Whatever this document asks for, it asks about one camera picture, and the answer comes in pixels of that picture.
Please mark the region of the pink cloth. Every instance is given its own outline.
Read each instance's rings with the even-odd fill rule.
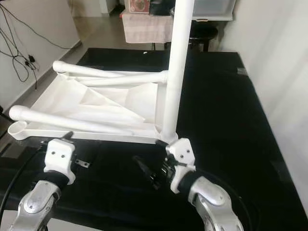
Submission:
[[[127,43],[171,42],[173,18],[143,13],[122,13],[125,39]]]

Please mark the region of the black cable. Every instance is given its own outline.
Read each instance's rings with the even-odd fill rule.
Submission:
[[[5,194],[3,196],[1,205],[0,205],[0,227],[1,227],[1,222],[2,222],[2,217],[3,217],[3,212],[5,209],[5,205],[6,202],[9,198],[9,195],[12,191],[12,188],[14,187],[14,185],[16,184],[18,178],[20,177],[20,175],[23,173],[24,169],[26,168],[26,166],[30,163],[30,161],[33,159],[33,157],[36,156],[36,154],[38,154],[39,152],[41,152],[41,148],[37,149],[25,162],[24,164],[20,167],[20,169],[17,171],[17,173],[15,174],[14,178],[12,179],[11,183],[9,184],[8,188],[5,191]]]
[[[13,51],[11,50],[11,47],[10,47],[8,41],[7,41],[7,40],[9,40],[9,38],[7,37],[7,35],[4,33],[4,31],[3,31],[1,28],[0,28],[0,35],[4,38],[4,41],[5,41],[5,43],[6,43],[7,47],[8,47],[8,49],[9,49],[11,55],[9,55],[9,54],[7,54],[7,53],[4,53],[4,52],[2,52],[2,51],[1,51],[1,53],[5,54],[5,55],[7,55],[7,56],[12,57],[13,68],[14,68],[16,74],[17,74],[18,79],[19,79],[22,83],[26,82],[26,81],[29,79],[29,72],[28,72],[27,68],[26,68],[21,62],[19,62],[19,61],[17,60],[16,57],[19,57],[18,52],[17,52],[17,55],[14,55],[14,54],[13,54]],[[20,75],[19,75],[19,73],[18,73],[18,71],[17,71],[17,69],[16,69],[15,62],[14,62],[14,61],[18,62],[18,63],[26,70],[26,72],[27,72],[27,77],[26,77],[25,79],[23,79],[23,80],[21,79],[21,77],[20,77]]]
[[[10,12],[10,11],[9,11],[6,7],[4,7],[1,3],[0,3],[0,8],[5,9],[5,11],[6,11],[7,13],[9,13],[14,19],[16,19],[18,22],[24,24],[24,25],[25,25],[26,27],[28,27],[34,34],[36,34],[37,36],[39,36],[39,37],[45,39],[45,40],[48,41],[50,44],[52,44],[52,45],[54,45],[54,46],[56,46],[56,47],[65,49],[65,50],[70,50],[70,49],[72,49],[72,48],[78,47],[78,46],[74,46],[74,47],[67,48],[67,47],[62,47],[62,46],[60,46],[60,45],[58,45],[58,44],[55,44],[55,43],[51,42],[48,38],[46,38],[46,37],[40,35],[38,32],[36,32],[36,31],[35,31],[31,26],[29,26],[27,23],[25,23],[25,22],[21,21],[20,19],[18,19],[12,12]]]
[[[236,190],[234,188],[232,188],[227,182],[225,182],[224,180],[222,180],[221,178],[219,178],[218,176],[212,174],[212,173],[209,173],[209,172],[206,172],[200,168],[196,168],[196,171],[199,171],[199,172],[202,172],[204,173],[205,175],[208,175],[212,178],[214,178],[215,180],[219,181],[220,184],[222,184],[222,187],[224,188],[228,188],[229,191],[231,191],[231,193],[234,194],[234,196],[239,200],[241,206],[243,207],[243,210],[245,211],[246,215],[247,215],[247,219],[248,219],[248,224],[249,224],[249,230],[250,231],[253,231],[253,225],[252,225],[252,221],[251,221],[251,217],[250,217],[250,214],[249,214],[249,211],[244,203],[244,201],[242,200],[242,197],[240,197],[238,195],[238,193],[236,192]]]
[[[37,75],[35,74],[35,71],[34,69],[31,69],[33,74],[34,74],[34,78],[35,78],[35,90],[38,89],[38,78],[37,78]]]
[[[13,65],[13,68],[14,68],[14,70],[15,70],[15,73],[16,73],[18,79],[19,79],[22,83],[24,83],[24,82],[26,82],[26,81],[29,79],[29,71],[28,71],[27,67],[26,67],[23,63],[21,63],[20,61],[17,60],[17,57],[22,57],[25,61],[27,61],[27,63],[29,64],[29,67],[30,67],[31,69],[36,69],[36,67],[35,67],[35,66],[34,66],[34,65],[33,65],[33,64],[32,64],[32,63],[31,63],[31,62],[30,62],[19,50],[18,50],[18,48],[17,48],[17,46],[16,46],[16,43],[15,43],[15,40],[14,40],[14,36],[13,36],[13,34],[12,34],[12,31],[11,31],[10,25],[8,24],[7,19],[6,19],[6,23],[7,23],[7,27],[9,28],[9,31],[10,31],[10,34],[11,34],[11,37],[12,37],[12,40],[13,40],[13,41],[10,40],[10,38],[7,36],[7,34],[6,34],[1,28],[0,28],[0,35],[2,35],[2,37],[4,38],[4,41],[5,41],[5,43],[6,43],[7,47],[8,47],[8,49],[9,49],[11,55],[6,54],[6,53],[4,53],[4,52],[1,52],[1,53],[3,53],[3,54],[5,54],[5,55],[10,56],[10,57],[13,58],[13,59],[12,59],[12,65]],[[13,51],[11,50],[11,47],[10,47],[8,41],[9,41],[9,42],[14,46],[14,48],[16,49],[17,55],[14,55],[14,54],[13,54]],[[25,79],[21,79],[21,77],[20,77],[20,75],[19,75],[19,72],[18,72],[17,69],[16,69],[15,62],[14,62],[14,61],[18,62],[18,63],[26,70],[27,76],[26,76]]]
[[[4,55],[6,55],[6,56],[9,56],[9,57],[11,57],[11,58],[14,58],[14,56],[11,56],[10,54],[7,54],[7,53],[5,53],[5,52],[3,52],[3,51],[0,51],[0,53],[1,53],[1,54],[4,54]]]
[[[17,71],[17,69],[16,69],[16,66],[15,66],[14,61],[18,62],[18,63],[19,63],[21,66],[23,66],[24,69],[27,71],[27,77],[26,77],[24,80],[22,80],[22,79],[20,78],[20,75],[19,75],[19,73],[18,73],[18,71]],[[19,62],[19,61],[16,59],[16,57],[13,57],[13,59],[12,59],[12,64],[13,64],[13,68],[14,68],[16,74],[17,74],[17,77],[18,77],[19,81],[21,81],[22,83],[26,82],[26,81],[29,79],[29,71],[28,71],[27,67],[24,66],[21,62]]]
[[[33,64],[32,64],[21,52],[20,52],[20,50],[17,48],[17,45],[16,45],[16,42],[15,42],[15,40],[14,40],[14,36],[13,36],[12,30],[11,30],[10,24],[9,24],[8,21],[7,21],[5,12],[3,11],[3,9],[2,9],[1,7],[0,7],[0,9],[1,9],[2,12],[3,12],[6,25],[7,25],[8,29],[9,29],[9,32],[10,32],[10,34],[11,34],[11,37],[12,37],[12,40],[13,40],[13,41],[11,41],[10,38],[8,37],[8,35],[0,28],[0,31],[2,32],[2,36],[3,36],[3,37],[5,36],[6,38],[4,38],[4,39],[7,39],[7,41],[9,41],[9,42],[13,45],[13,47],[16,49],[17,55],[22,56],[22,57],[25,59],[25,61],[27,61],[28,63],[30,63],[30,65],[32,66],[31,68],[36,69],[36,66],[34,66],[34,65],[33,65]]]

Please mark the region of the white plastic frame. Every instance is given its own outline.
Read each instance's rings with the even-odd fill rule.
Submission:
[[[73,138],[128,141],[141,143],[154,143],[161,139],[171,143],[178,139],[176,126],[179,113],[180,95],[182,89],[183,75],[185,70],[187,48],[189,42],[191,20],[193,16],[194,0],[177,0],[175,6],[175,15],[172,32],[172,44],[170,51],[169,70],[160,73],[138,73],[138,72],[120,72],[120,71],[102,71],[93,68],[66,64],[61,61],[53,63],[53,69],[58,73],[75,73],[79,76],[93,77],[91,80],[84,80],[80,83],[84,86],[111,86],[119,83],[140,84],[157,83],[156,115],[155,126],[159,128],[159,134],[152,136],[143,136],[140,134],[130,134],[117,132],[113,133],[109,126],[95,132],[93,127],[95,123],[88,123],[83,120],[76,121],[65,117],[43,114],[24,107],[13,107],[10,115],[19,120],[12,124],[8,132],[18,140],[28,136],[50,136],[61,137],[66,130],[53,129],[33,129],[27,126],[27,122],[39,122],[50,124],[62,128],[69,128],[74,131]]]

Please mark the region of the black table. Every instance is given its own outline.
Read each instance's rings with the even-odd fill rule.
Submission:
[[[78,63],[104,70],[161,71],[167,51],[89,49]],[[253,84],[238,74],[237,53],[188,54],[177,132],[189,138],[197,168],[224,187],[245,230],[308,230],[308,222]],[[161,167],[163,148],[150,144],[76,140],[76,154],[89,169],[76,167],[77,179],[63,192],[54,217],[98,229],[203,230],[201,219],[180,195],[155,191],[132,156]],[[0,193],[22,161],[1,158]],[[43,165],[38,155],[8,201],[16,209]]]

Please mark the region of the wall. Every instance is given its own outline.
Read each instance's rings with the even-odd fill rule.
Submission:
[[[117,1],[116,0],[100,0],[100,4],[101,4],[101,12],[106,14],[106,13],[110,13],[115,6],[117,5]]]
[[[68,0],[74,17],[101,17],[100,0]]]
[[[308,1],[241,0],[220,49],[238,51],[308,214]]]
[[[72,47],[79,41],[79,37],[70,15],[69,6],[63,0],[6,0],[1,3],[15,14],[20,20],[31,25],[38,33],[63,47]],[[22,43],[15,37],[17,46],[24,55],[31,54],[39,64],[38,78],[52,65],[54,60],[60,59],[68,50],[55,47],[35,35],[27,27],[16,20],[9,20],[15,26]],[[7,27],[0,12],[0,26],[7,33]],[[9,52],[2,37],[0,50]],[[25,72],[17,66],[22,77]],[[12,58],[0,54],[0,105],[6,110],[35,82],[31,73],[30,79],[21,83],[12,66]]]

